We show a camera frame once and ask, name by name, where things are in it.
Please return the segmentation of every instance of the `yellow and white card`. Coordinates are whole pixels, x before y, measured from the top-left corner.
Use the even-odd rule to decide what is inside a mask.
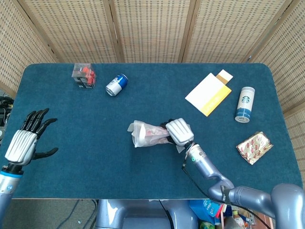
[[[221,73],[225,75],[226,83],[232,78],[228,79],[224,72]],[[224,84],[224,80],[218,79],[218,76],[219,74],[217,77],[212,73],[208,74],[185,98],[205,116],[209,116],[231,92],[231,89]]]

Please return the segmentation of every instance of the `white cylindrical cup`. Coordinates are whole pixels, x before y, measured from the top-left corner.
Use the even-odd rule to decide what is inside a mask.
[[[252,87],[242,88],[235,115],[236,121],[240,123],[248,123],[250,121],[254,94],[255,94],[254,88]]]

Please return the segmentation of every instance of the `blue and white can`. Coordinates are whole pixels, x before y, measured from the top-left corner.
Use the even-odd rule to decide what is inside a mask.
[[[240,92],[237,105],[235,120],[240,123],[248,123],[250,121],[252,105],[254,100],[255,89],[252,87],[243,87]]]
[[[116,96],[124,87],[126,87],[128,79],[126,75],[119,74],[107,86],[106,92],[111,96]]]

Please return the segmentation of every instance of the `teal tablecloth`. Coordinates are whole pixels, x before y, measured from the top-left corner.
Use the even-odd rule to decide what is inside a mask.
[[[0,147],[5,151],[24,117],[50,108],[56,117],[37,151],[58,147],[52,157],[32,161],[15,198],[202,198],[181,170],[184,154],[170,144],[134,148],[126,130],[134,120],[159,125],[184,118],[195,140],[219,170],[236,186],[270,192],[278,183],[302,185],[293,148],[276,95],[271,72],[263,64],[94,64],[95,89],[79,89],[71,78],[73,64],[33,64],[24,71],[9,126]],[[208,73],[225,69],[234,78],[232,92],[205,117],[184,98]],[[129,78],[127,87],[110,97],[105,86],[117,74]],[[234,120],[240,90],[255,88],[251,121]],[[236,145],[256,131],[274,144],[253,166]],[[191,163],[188,169],[202,188]]]

